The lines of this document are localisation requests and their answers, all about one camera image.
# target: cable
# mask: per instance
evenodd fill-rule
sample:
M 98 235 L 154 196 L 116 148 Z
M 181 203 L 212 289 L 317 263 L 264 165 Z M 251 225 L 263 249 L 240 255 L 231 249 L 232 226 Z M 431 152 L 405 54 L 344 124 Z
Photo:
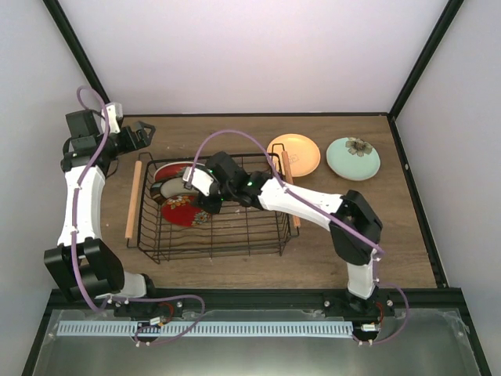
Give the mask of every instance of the cable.
M 285 190 L 286 193 L 288 193 L 290 196 L 294 197 L 296 200 L 298 200 L 302 204 L 305 204 L 309 208 L 311 208 L 311 209 L 315 210 L 316 212 L 320 213 L 324 217 L 327 217 L 329 220 L 331 220 L 332 222 L 336 223 L 336 225 L 338 225 L 341 229 L 345 230 L 347 233 L 350 233 L 351 235 L 353 235 L 354 237 L 356 237 L 360 241 L 364 242 L 365 244 L 367 244 L 370 247 L 372 247 L 373 249 L 375 249 L 377 251 L 377 254 L 384 255 L 383 249 L 378 244 L 376 244 L 373 241 L 371 241 L 370 239 L 364 237 L 361 233 L 359 233 L 358 231 L 352 229 L 350 226 L 346 225 L 345 223 L 343 223 L 341 220 L 337 219 L 333 215 L 327 213 L 326 211 L 323 211 L 322 209 L 316 207 L 314 204 L 312 204 L 309 201 L 305 200 L 303 197 L 301 197 L 301 196 L 295 194 L 294 192 L 292 192 L 291 190 L 289 190 L 287 188 L 285 182 L 280 178 L 279 173 L 276 171 L 275 165 L 273 164 L 272 159 L 269 156 L 269 154 L 266 151 L 266 149 L 253 136 L 248 135 L 245 132 L 237 131 L 235 129 L 223 129 L 221 131 L 214 132 L 210 136 L 208 136 L 200 144 L 200 147 L 196 151 L 195 159 L 193 160 L 193 164 L 192 164 L 192 168 L 191 168 L 191 173 L 189 174 L 188 184 L 191 184 L 191 182 L 193 181 L 193 173 L 195 172 L 196 163 L 198 161 L 198 158 L 200 157 L 200 153 L 202 152 L 202 149 L 204 148 L 204 146 L 209 142 L 210 139 L 213 139 L 214 137 L 220 136 L 220 135 L 222 135 L 224 133 L 235 133 L 237 135 L 246 137 L 250 141 L 252 141 L 253 143 L 255 143 L 259 147 L 259 149 L 261 149 L 261 151 L 263 152 L 263 154 L 265 155 L 266 160 L 268 161 L 270 167 L 272 168 L 273 175 L 276 177 L 277 181 L 279 182 L 279 185 L 282 188 L 284 188 L 284 190 Z
M 376 302 L 376 307 L 379 309 L 379 314 L 380 314 L 379 330 L 381 330 L 383 328 L 383 318 L 384 318 L 383 305 L 379 302 Z
M 87 86 L 80 86 L 77 89 L 78 102 L 85 109 L 90 110 L 87 106 L 85 106 L 85 104 L 81 98 L 81 92 L 83 90 L 90 91 L 90 93 L 93 94 L 93 96 L 98 100 L 99 105 L 101 106 L 101 109 L 103 109 L 105 127 L 104 127 L 103 138 L 101 139 L 101 142 L 97 146 L 96 151 L 91 156 L 91 158 L 88 160 L 88 163 L 85 165 L 84 170 L 81 172 L 80 176 L 78 177 L 78 180 L 77 180 L 78 187 L 75 188 L 74 192 L 73 192 L 73 202 L 72 202 L 72 208 L 71 208 L 71 225 L 73 226 L 74 229 L 73 229 L 73 231 L 71 231 L 71 265 L 73 266 L 75 280 L 77 281 L 77 286 L 78 286 L 78 289 L 80 290 L 82 298 L 85 300 L 85 302 L 90 307 L 90 309 L 92 309 L 92 311 L 99 313 L 99 312 L 102 312 L 103 309 L 97 307 L 97 305 L 94 304 L 91 297 L 88 295 L 87 290 L 85 290 L 84 282 L 81 279 L 80 269 L 78 268 L 78 256 L 77 256 L 78 194 L 80 193 L 81 184 L 84 181 L 84 178 L 87 175 L 88 170 L 94 165 L 94 163 L 96 162 L 96 159 L 103 151 L 104 146 L 106 144 L 106 141 L 108 140 L 108 135 L 110 134 L 110 119 L 108 117 L 108 111 L 106 111 L 106 104 L 104 103 L 103 98 L 101 98 L 101 96 L 98 94 L 98 92 L 96 90 L 94 90 L 90 87 L 87 87 Z
M 115 297 L 115 299 L 118 300 L 119 302 L 125 302 L 128 300 L 130 302 L 158 303 L 158 302 L 172 302 L 174 300 L 180 300 L 180 299 L 196 299 L 200 302 L 200 304 L 202 305 L 202 310 L 200 311 L 200 315 L 197 317 L 197 319 L 195 321 L 192 322 L 192 324 L 190 326 L 188 326 L 184 331 L 182 331 L 181 333 L 177 334 L 174 337 L 171 337 L 169 339 L 165 339 L 163 341 L 151 342 L 150 345 L 154 345 L 154 346 L 163 345 L 165 343 L 173 342 L 176 339 L 180 339 L 183 335 L 185 335 L 186 333 L 191 331 L 202 320 L 202 318 L 204 317 L 204 313 L 205 313 L 205 301 L 198 295 L 188 294 L 188 295 L 171 296 L 169 298 L 129 298 L 129 299 Z M 136 344 L 139 343 L 138 334 L 140 334 L 142 330 L 138 330 L 135 333 L 134 339 L 135 339 Z
M 93 96 L 98 100 L 99 105 L 101 106 L 101 109 L 103 110 L 104 113 L 104 121 L 105 121 L 105 128 L 104 128 L 104 133 L 103 133 L 103 138 L 101 139 L 101 142 L 99 143 L 96 151 L 94 154 L 91 156 L 90 160 L 88 161 L 87 165 L 84 167 L 84 170 L 80 174 L 77 180 L 77 185 L 78 187 L 75 188 L 74 193 L 73 193 L 73 200 L 72 200 L 72 208 L 71 208 L 71 225 L 73 226 L 74 230 L 71 232 L 71 265 L 73 267 L 74 271 L 74 276 L 75 280 L 77 281 L 77 286 L 78 289 L 80 290 L 82 298 L 85 300 L 87 305 L 92 309 L 92 311 L 96 313 L 100 313 L 104 310 L 106 307 L 106 302 L 107 300 L 105 299 L 103 301 L 103 304 L 101 307 L 97 307 L 96 304 L 92 301 L 91 297 L 88 295 L 87 290 L 85 290 L 85 285 L 81 279 L 81 274 L 80 274 L 80 269 L 78 268 L 78 256 L 77 256 L 77 233 L 78 233 L 78 227 L 77 227 L 77 211 L 78 211 L 78 194 L 81 189 L 81 184 L 84 181 L 85 176 L 87 175 L 88 170 L 94 165 L 96 162 L 97 158 L 103 151 L 103 148 L 106 144 L 106 141 L 108 139 L 108 135 L 110 134 L 110 118 L 108 116 L 108 111 L 106 110 L 106 104 L 103 101 L 103 98 L 98 94 L 98 92 L 88 86 L 80 86 L 77 89 L 77 100 L 81 104 L 82 107 L 84 107 L 86 110 L 90 110 L 85 103 L 83 102 L 81 98 L 81 92 L 83 90 L 88 90 L 93 94 Z M 161 343 L 167 343 L 167 342 L 172 342 L 175 341 L 178 338 L 181 338 L 184 334 L 188 333 L 197 325 L 200 320 L 202 320 L 203 314 L 205 312 L 205 302 L 204 300 L 197 295 L 179 295 L 179 296 L 172 296 L 170 298 L 117 298 L 114 297 L 115 300 L 118 301 L 130 301 L 130 302 L 169 302 L 172 300 L 179 300 L 179 299 L 184 299 L 184 298 L 193 298 L 198 301 L 200 301 L 202 305 L 202 310 L 200 316 L 193 322 L 192 325 L 190 325 L 188 328 L 186 328 L 182 333 L 176 335 L 175 337 L 169 338 L 167 341 L 160 341 L 159 343 L 156 343 L 156 345 L 159 345 Z
M 70 151 L 71 137 L 67 139 L 63 144 L 63 155 Z
M 371 256 L 372 260 L 373 260 L 373 278 L 374 278 L 374 281 L 376 282 L 376 284 L 378 286 L 380 286 L 379 285 L 379 278 L 377 277 L 377 263 L 381 260 L 381 257 L 385 254 L 383 248 L 381 248 L 379 246 L 379 244 L 376 244 L 373 241 L 371 241 L 370 239 L 364 237 L 361 233 L 359 233 L 358 231 L 352 229 L 350 226 L 344 224 L 342 221 L 340 221 L 339 219 L 337 219 L 336 217 L 334 217 L 330 213 L 327 213 L 326 211 L 323 211 L 322 209 L 317 208 L 314 204 L 310 203 L 309 201 L 305 200 L 303 197 L 301 197 L 301 196 L 297 195 L 296 193 L 292 192 L 291 190 L 289 190 L 287 188 L 285 182 L 280 178 L 279 173 L 276 171 L 275 165 L 273 164 L 272 159 L 269 156 L 268 152 L 266 151 L 266 149 L 253 136 L 248 135 L 245 132 L 237 131 L 235 129 L 223 129 L 221 131 L 217 131 L 217 132 L 214 132 L 211 135 L 209 135 L 200 144 L 198 150 L 196 151 L 195 158 L 193 159 L 193 164 L 192 164 L 191 172 L 190 172 L 189 178 L 188 178 L 188 184 L 191 185 L 191 183 L 193 181 L 193 174 L 195 172 L 196 163 L 198 162 L 198 158 L 200 157 L 200 153 L 202 152 L 202 149 L 209 142 L 209 140 L 213 139 L 214 137 L 217 137 L 217 136 L 220 136 L 222 134 L 225 134 L 225 133 L 234 133 L 234 134 L 246 137 L 250 141 L 252 141 L 253 143 L 255 143 L 259 147 L 259 149 L 262 151 L 262 153 L 265 155 L 266 160 L 268 161 L 268 163 L 269 163 L 269 165 L 270 165 L 270 167 L 272 169 L 272 174 L 276 177 L 279 185 L 282 188 L 284 188 L 284 191 L 286 193 L 288 193 L 290 196 L 292 196 L 293 198 L 295 198 L 296 200 L 298 200 L 302 204 L 305 204 L 309 208 L 311 208 L 311 209 L 315 210 L 316 212 L 320 213 L 324 217 L 327 217 L 330 221 L 334 222 L 340 228 L 342 228 L 346 232 L 350 233 L 352 236 L 356 237 L 357 239 L 361 240 L 363 243 L 365 243 L 365 244 L 369 245 L 370 247 L 372 247 L 373 249 L 375 249 L 376 252 Z M 407 321 L 409 319 L 409 314 L 410 314 L 409 301 L 407 300 L 407 297 L 405 296 L 404 291 L 399 286 L 397 286 L 397 285 L 394 285 L 394 284 L 386 284 L 386 285 L 394 287 L 400 293 L 400 295 L 402 296 L 402 298 L 404 300 L 404 303 L 405 303 L 405 320 L 404 320 L 404 323 L 402 324 L 402 326 L 394 334 L 392 334 L 390 337 L 385 338 L 385 339 L 383 339 L 381 341 L 374 342 L 374 344 L 376 344 L 376 343 L 385 343 L 385 342 L 388 342 L 391 339 L 395 338 L 403 330 L 403 328 L 406 326 Z
M 381 287 L 393 287 L 396 291 L 398 291 L 398 293 L 402 296 L 402 299 L 404 300 L 404 304 L 405 304 L 405 317 L 404 317 L 404 322 L 402 323 L 402 325 L 397 329 L 397 331 L 395 333 L 393 333 L 392 335 L 390 335 L 389 337 L 386 337 L 385 339 L 381 339 L 380 341 L 374 341 L 374 342 L 369 342 L 370 345 L 381 345 L 383 343 L 386 343 L 386 342 L 389 342 L 391 341 L 392 339 L 394 339 L 395 337 L 397 337 L 401 331 L 404 330 L 405 326 L 407 325 L 407 323 L 409 322 L 409 317 L 410 317 L 410 307 L 409 307 L 409 300 L 407 299 L 407 297 L 405 296 L 405 293 L 404 291 L 399 287 L 397 286 L 396 284 L 381 284 L 380 285 Z M 358 338 L 356 338 L 354 335 L 352 336 L 353 339 L 355 341 L 357 341 L 359 344 L 362 344 L 363 341 L 359 340 Z
M 226 190 L 228 190 L 229 194 L 231 194 L 234 199 L 238 200 L 239 197 L 235 194 L 235 192 L 233 192 L 232 187 L 229 186 L 228 180 L 226 180 L 225 186 L 226 186 Z
M 171 320 L 172 320 L 172 317 L 174 316 L 174 306 L 171 304 L 171 303 L 167 303 L 167 302 L 162 302 L 162 303 L 158 303 L 158 306 L 159 307 L 168 307 L 169 308 L 169 317 L 167 318 L 167 320 L 165 321 L 165 324 L 166 323 L 170 323 Z
M 103 116 L 103 114 L 101 114 L 99 111 L 96 111 L 96 110 L 93 110 L 92 108 L 90 109 L 90 111 L 93 113 L 93 114 L 96 114 L 97 116 L 99 116 L 100 118 L 102 119 L 105 119 L 106 118 Z
M 106 175 L 107 179 L 109 179 L 111 176 L 115 175 L 117 173 L 117 171 L 118 171 L 118 165 L 120 164 L 120 160 L 118 159 L 118 157 L 116 157 L 115 159 L 113 159 L 113 161 L 116 161 L 117 165 L 116 165 L 115 169 L 113 170 L 113 172 L 111 172 L 108 175 Z

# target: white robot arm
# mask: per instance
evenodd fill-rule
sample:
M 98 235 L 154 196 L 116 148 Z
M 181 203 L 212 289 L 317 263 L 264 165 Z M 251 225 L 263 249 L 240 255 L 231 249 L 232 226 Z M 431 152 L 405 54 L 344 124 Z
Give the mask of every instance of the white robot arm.
M 183 176 L 186 183 L 189 183 L 190 175 L 191 168 L 187 168 Z M 224 152 L 209 158 L 205 167 L 197 167 L 191 184 L 200 191 L 197 204 L 211 213 L 218 212 L 223 198 L 240 202 L 243 206 L 296 215 L 330 231 L 336 252 L 348 265 L 348 291 L 364 300 L 373 295 L 376 287 L 373 278 L 373 255 L 376 251 L 343 231 L 326 216 L 292 197 L 287 190 L 324 212 L 342 219 L 345 224 L 377 243 L 382 224 L 360 193 L 349 191 L 341 196 L 315 192 L 286 183 L 282 186 L 269 174 L 247 174 Z
M 81 184 L 78 184 L 78 180 L 103 134 L 91 110 L 67 114 L 71 137 L 63 148 L 61 161 L 67 181 L 66 214 L 57 247 L 45 251 L 44 262 L 59 289 L 70 302 L 81 298 L 70 261 L 71 234 L 75 231 L 72 215 L 76 188 L 79 189 L 76 202 L 78 265 L 82 282 L 89 295 L 93 298 L 109 295 L 138 298 L 146 295 L 149 284 L 147 276 L 124 271 L 120 260 L 101 240 L 100 209 L 101 195 L 111 161 L 119 155 L 149 146 L 155 129 L 142 122 L 136 123 L 134 129 L 121 127 L 123 115 L 119 103 L 109 103 L 106 110 L 110 119 L 110 135 L 99 158 L 89 168 Z M 72 151 L 69 151 L 70 143 L 73 146 Z

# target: red plate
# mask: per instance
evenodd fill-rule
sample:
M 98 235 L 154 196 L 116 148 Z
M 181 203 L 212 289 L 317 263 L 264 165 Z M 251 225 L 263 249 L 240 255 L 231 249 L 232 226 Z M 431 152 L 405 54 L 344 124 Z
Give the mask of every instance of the red plate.
M 205 223 L 211 217 L 206 211 L 192 205 L 196 195 L 179 194 L 169 197 L 162 206 L 166 221 L 179 226 L 193 227 Z
M 153 180 L 159 182 L 163 179 L 181 178 L 187 167 L 191 167 L 193 162 L 173 162 L 158 168 L 153 174 Z

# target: black wire basket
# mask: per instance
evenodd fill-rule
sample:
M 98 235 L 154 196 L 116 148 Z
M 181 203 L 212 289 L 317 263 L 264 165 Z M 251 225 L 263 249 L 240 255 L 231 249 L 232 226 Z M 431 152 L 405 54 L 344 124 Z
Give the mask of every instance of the black wire basket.
M 282 168 L 277 154 L 270 154 L 278 171 Z M 233 160 L 247 172 L 270 172 L 263 154 L 234 154 Z M 201 157 L 204 163 L 208 157 Z M 146 165 L 139 208 L 137 248 L 153 261 L 191 259 L 230 255 L 282 255 L 287 242 L 299 235 L 292 234 L 290 216 L 279 211 L 244 208 L 225 201 L 221 212 L 198 226 L 184 227 L 167 222 L 160 205 L 150 196 L 154 172 L 167 163 L 192 161 L 193 158 L 152 160 Z

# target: wooden table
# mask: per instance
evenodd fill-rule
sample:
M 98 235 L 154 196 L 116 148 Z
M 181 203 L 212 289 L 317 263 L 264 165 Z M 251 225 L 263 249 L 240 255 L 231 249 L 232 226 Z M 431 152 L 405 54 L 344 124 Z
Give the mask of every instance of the wooden table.
M 346 193 L 350 189 L 362 193 L 384 224 L 380 245 L 387 254 L 380 263 L 381 281 L 401 287 L 435 287 L 386 117 L 127 117 L 124 124 L 137 120 L 157 127 L 153 145 L 147 150 L 156 159 L 192 157 L 208 135 L 224 128 L 250 133 L 264 146 L 283 133 L 301 133 L 311 138 L 320 148 L 322 161 L 311 175 L 296 178 L 294 183 L 327 193 Z M 326 148 L 333 140 L 346 136 L 363 138 L 377 149 L 381 168 L 372 179 L 350 182 L 327 166 Z M 250 141 L 224 135 L 211 140 L 204 154 L 220 150 L 258 152 Z M 274 254 L 195 258 L 157 265 L 141 251 L 127 249 L 124 232 L 137 157 L 137 153 L 121 157 L 117 173 L 106 181 L 101 205 L 103 239 L 127 271 L 148 274 L 158 287 L 346 287 L 346 265 L 337 257 L 330 235 L 305 220 L 301 235 L 287 244 L 282 257 Z

